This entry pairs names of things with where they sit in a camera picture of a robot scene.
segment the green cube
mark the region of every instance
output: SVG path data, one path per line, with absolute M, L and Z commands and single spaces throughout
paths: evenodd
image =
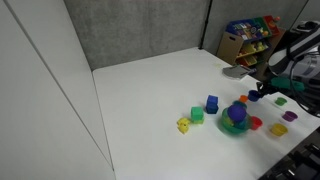
M 195 124 L 202 124 L 204 120 L 202 107 L 191 108 L 191 121 Z

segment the blue block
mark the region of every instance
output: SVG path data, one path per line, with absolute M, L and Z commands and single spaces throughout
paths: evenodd
M 219 110 L 219 107 L 217 105 L 210 106 L 210 107 L 206 106 L 206 111 L 208 114 L 217 114 L 218 110 Z
M 218 105 L 218 97 L 217 96 L 211 96 L 209 95 L 208 96 L 208 99 L 207 99 L 207 107 L 214 107 L 214 106 L 217 106 Z

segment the white wall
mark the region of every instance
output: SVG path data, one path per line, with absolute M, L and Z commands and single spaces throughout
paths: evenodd
M 0 179 L 115 179 L 3 1 L 0 24 Z
M 320 8 L 319 0 L 309 0 L 292 27 L 293 28 L 297 27 L 300 21 L 310 21 L 310 20 L 320 21 L 319 8 Z
M 7 0 L 111 163 L 95 85 L 63 0 Z

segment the table surface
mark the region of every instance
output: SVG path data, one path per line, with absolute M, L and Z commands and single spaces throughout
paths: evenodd
M 257 179 L 312 133 L 320 119 L 276 93 L 248 102 L 248 113 L 264 125 L 240 136 L 225 132 L 219 120 L 224 108 L 256 89 L 256 80 L 241 81 L 221 73 L 228 65 L 197 48 L 94 71 L 101 111 L 117 179 Z M 181 134 L 176 122 L 190 117 L 192 106 L 219 97 L 216 115 Z M 269 129 L 291 110 L 299 118 L 278 138 Z

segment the white table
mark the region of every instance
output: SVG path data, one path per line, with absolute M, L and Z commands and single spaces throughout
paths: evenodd
M 276 106 L 274 100 L 284 97 L 277 93 L 247 103 L 263 127 L 241 136 L 225 133 L 218 123 L 222 110 L 256 89 L 249 76 L 224 77 L 226 66 L 192 48 L 94 71 L 117 179 L 257 179 L 320 125 L 289 98 Z M 219 97 L 218 114 L 205 114 L 203 125 L 181 134 L 177 120 L 189 117 L 192 106 L 204 106 L 209 94 Z M 299 119 L 276 138 L 269 129 L 285 110 Z

